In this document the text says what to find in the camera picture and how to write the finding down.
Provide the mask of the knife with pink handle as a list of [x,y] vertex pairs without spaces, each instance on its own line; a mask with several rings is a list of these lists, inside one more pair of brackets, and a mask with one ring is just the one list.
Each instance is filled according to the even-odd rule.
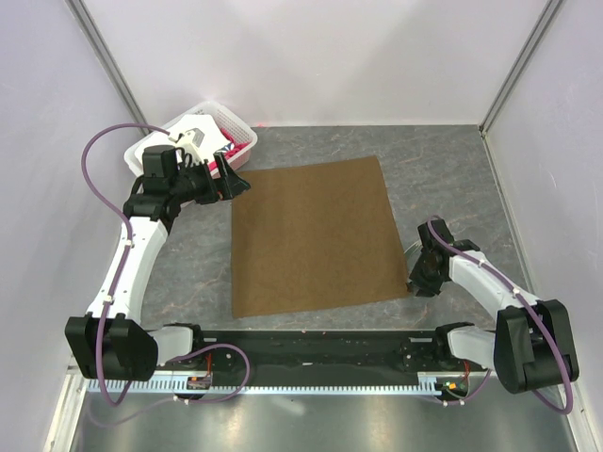
[[414,255],[420,252],[422,248],[421,241],[417,240],[412,245],[410,245],[404,252],[404,255],[407,259],[412,258]]

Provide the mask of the brown cloth napkin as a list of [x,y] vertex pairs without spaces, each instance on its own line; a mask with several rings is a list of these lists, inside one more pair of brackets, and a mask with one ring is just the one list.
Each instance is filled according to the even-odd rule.
[[408,269],[377,157],[242,172],[232,202],[235,318],[405,298]]

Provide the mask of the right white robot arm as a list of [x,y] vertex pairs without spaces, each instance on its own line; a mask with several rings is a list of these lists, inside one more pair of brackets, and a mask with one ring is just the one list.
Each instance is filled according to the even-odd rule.
[[471,295],[494,319],[493,331],[469,322],[436,330],[433,363],[453,370],[463,361],[496,372],[511,394],[539,393],[579,376],[579,363],[569,314],[556,299],[542,300],[512,282],[472,241],[457,240],[440,217],[417,228],[420,254],[410,282],[420,297],[435,297],[445,283]]

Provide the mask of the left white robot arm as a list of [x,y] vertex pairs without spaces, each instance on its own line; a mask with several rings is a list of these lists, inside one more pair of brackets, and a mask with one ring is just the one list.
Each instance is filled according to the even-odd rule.
[[121,238],[102,287],[84,315],[72,316],[65,336],[87,379],[146,381],[175,359],[186,370],[204,365],[201,330],[175,323],[146,331],[140,325],[143,297],[155,260],[183,205],[230,201],[250,189],[222,152],[218,171],[195,163],[181,147],[157,145],[143,153],[143,173],[119,209]]

